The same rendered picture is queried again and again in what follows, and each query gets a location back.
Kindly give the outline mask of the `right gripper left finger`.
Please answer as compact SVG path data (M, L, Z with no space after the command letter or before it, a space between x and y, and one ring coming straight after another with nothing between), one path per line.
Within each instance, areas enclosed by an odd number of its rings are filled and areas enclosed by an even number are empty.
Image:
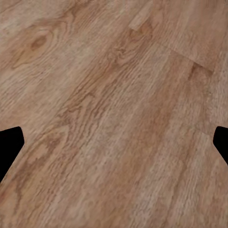
M0 131L0 182L24 145L21 127Z

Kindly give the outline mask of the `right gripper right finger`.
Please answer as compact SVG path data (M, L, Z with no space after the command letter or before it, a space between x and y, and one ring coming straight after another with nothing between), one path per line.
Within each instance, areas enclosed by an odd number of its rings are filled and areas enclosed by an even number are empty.
M214 134L213 143L228 164L228 128L218 126Z

